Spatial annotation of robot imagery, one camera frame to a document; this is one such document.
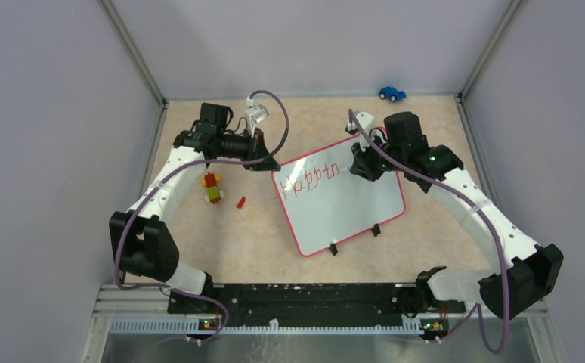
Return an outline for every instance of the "blue toy car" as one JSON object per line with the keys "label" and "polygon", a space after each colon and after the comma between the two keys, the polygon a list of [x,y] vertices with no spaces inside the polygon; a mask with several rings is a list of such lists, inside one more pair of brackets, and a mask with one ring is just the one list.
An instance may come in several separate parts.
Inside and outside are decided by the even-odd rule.
{"label": "blue toy car", "polygon": [[406,92],[398,91],[395,87],[384,87],[379,90],[379,98],[389,98],[391,101],[401,101],[406,98]]}

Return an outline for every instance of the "light wood surface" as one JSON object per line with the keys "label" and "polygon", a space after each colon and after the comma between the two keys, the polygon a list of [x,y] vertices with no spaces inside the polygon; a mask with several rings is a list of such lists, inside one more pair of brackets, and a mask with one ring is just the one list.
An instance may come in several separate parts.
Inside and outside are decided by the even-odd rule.
{"label": "light wood surface", "polygon": [[[175,136],[198,118],[202,101],[172,101],[153,168],[154,176],[168,157]],[[209,100],[230,106],[235,121],[245,100]],[[259,127],[272,150],[283,132],[277,104],[258,99],[271,116]],[[276,155],[280,163],[346,138],[348,108],[367,111],[377,124],[401,111],[412,111],[422,123],[430,145],[445,144],[465,163],[475,180],[475,165],[453,96],[415,96],[401,103],[369,98],[287,98],[289,137]],[[488,268],[481,251],[465,231],[414,183],[401,178],[405,214],[382,226],[378,237],[362,234],[339,245],[339,254],[299,254],[289,230],[270,172],[248,172],[241,166],[212,164],[221,175],[226,198],[204,201],[205,188],[193,184],[170,225],[181,260],[210,273],[215,282],[404,282],[437,265],[467,270]],[[242,209],[237,202],[246,197]],[[145,281],[130,276],[127,281]]]}

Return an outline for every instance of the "white wall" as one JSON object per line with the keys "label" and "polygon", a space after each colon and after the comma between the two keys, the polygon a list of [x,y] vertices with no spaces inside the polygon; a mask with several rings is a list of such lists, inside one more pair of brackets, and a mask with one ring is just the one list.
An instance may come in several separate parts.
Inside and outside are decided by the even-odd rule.
{"label": "white wall", "polygon": [[96,0],[0,1],[0,362],[78,360],[157,117]]}
{"label": "white wall", "polygon": [[509,0],[115,0],[167,98],[458,92]]}
{"label": "white wall", "polygon": [[585,2],[528,2],[469,106],[506,214],[565,254],[548,305],[585,361]]}

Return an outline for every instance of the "whiteboard with red border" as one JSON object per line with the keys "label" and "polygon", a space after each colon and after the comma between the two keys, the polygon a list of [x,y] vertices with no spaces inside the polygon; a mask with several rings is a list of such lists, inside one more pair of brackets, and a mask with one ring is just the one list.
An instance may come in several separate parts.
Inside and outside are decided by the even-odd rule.
{"label": "whiteboard with red border", "polygon": [[370,233],[375,224],[404,214],[397,173],[386,172],[371,182],[348,172],[355,142],[355,137],[346,138],[287,161],[279,172],[272,172],[290,231],[303,256]]}

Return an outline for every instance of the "red border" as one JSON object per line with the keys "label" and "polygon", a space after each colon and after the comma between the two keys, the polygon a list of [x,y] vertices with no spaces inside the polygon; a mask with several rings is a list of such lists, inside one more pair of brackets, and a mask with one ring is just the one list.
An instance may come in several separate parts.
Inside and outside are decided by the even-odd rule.
{"label": "red border", "polygon": [[[341,140],[341,141],[334,142],[334,143],[332,143],[332,144],[329,144],[329,145],[327,145],[327,146],[324,146],[324,147],[322,147],[322,148],[320,148],[320,149],[317,149],[317,150],[315,150],[315,151],[311,151],[311,152],[309,152],[309,153],[307,153],[307,154],[301,155],[300,157],[296,157],[296,158],[294,158],[294,159],[288,160],[288,161],[286,161],[285,163],[281,163],[281,166],[284,166],[284,165],[286,165],[286,164],[290,164],[290,163],[294,163],[295,161],[297,161],[297,160],[299,160],[299,159],[303,159],[303,158],[305,158],[305,157],[309,157],[309,156],[311,156],[312,154],[316,154],[316,153],[318,153],[318,152],[320,152],[320,151],[322,151],[322,150],[326,150],[326,149],[327,149],[327,148],[329,148],[329,147],[333,147],[333,146],[339,145],[339,144],[341,144],[342,142],[347,142],[347,141],[350,141],[350,140],[352,140],[353,138],[356,138],[356,137],[357,137],[357,136],[351,136],[350,138],[345,138],[345,139],[343,139],[343,140]],[[310,257],[310,256],[313,256],[313,255],[315,255],[315,254],[319,253],[319,252],[322,252],[322,251],[328,250],[328,249],[330,248],[330,246],[328,246],[328,247],[326,247],[326,248],[323,248],[323,249],[321,249],[321,250],[318,250],[318,251],[316,251],[316,252],[313,252],[313,253],[311,253],[310,255],[305,255],[305,254],[302,252],[302,250],[299,248],[299,242],[297,241],[297,235],[295,234],[295,230],[293,229],[293,225],[290,223],[290,218],[288,217],[288,212],[286,211],[286,207],[283,205],[283,199],[281,199],[281,193],[279,192],[279,189],[277,188],[277,182],[274,180],[274,173],[275,173],[275,172],[271,172],[271,179],[272,179],[272,181],[273,181],[273,186],[274,186],[275,190],[277,191],[277,196],[279,197],[279,203],[281,204],[281,207],[282,207],[282,209],[283,209],[283,214],[285,214],[285,215],[286,215],[286,220],[288,221],[288,227],[290,228],[290,231],[292,232],[292,236],[295,238],[295,244],[297,245],[297,250],[299,251],[299,254],[300,254],[300,255],[302,255],[302,256],[304,256],[304,257]],[[404,198],[404,190],[401,188],[401,181],[400,181],[400,179],[399,179],[399,174],[395,173],[395,175],[397,176],[397,185],[399,186],[399,194],[401,194],[401,201],[402,201],[402,203],[404,204],[404,210],[403,210],[401,213],[397,214],[396,216],[394,216],[394,217],[391,217],[391,218],[389,218],[389,219],[386,219],[384,222],[380,222],[380,223],[379,223],[380,225],[383,225],[383,224],[384,224],[384,223],[386,223],[386,222],[390,222],[390,221],[391,221],[391,220],[393,220],[393,219],[399,218],[399,217],[403,216],[403,215],[404,215],[404,213],[406,212],[406,208],[407,208],[407,207],[406,207],[406,199]],[[349,239],[351,239],[351,238],[353,238],[353,237],[357,237],[358,235],[360,235],[360,234],[363,234],[363,233],[365,233],[365,232],[368,232],[368,231],[370,231],[370,229],[364,229],[363,231],[357,232],[357,233],[353,234],[353,235],[352,235],[352,236],[350,236],[350,237],[346,237],[346,238],[344,238],[343,240],[338,240],[337,242],[335,242],[335,244],[340,244],[341,242],[343,242],[343,241],[345,241],[345,240],[349,240]]]}

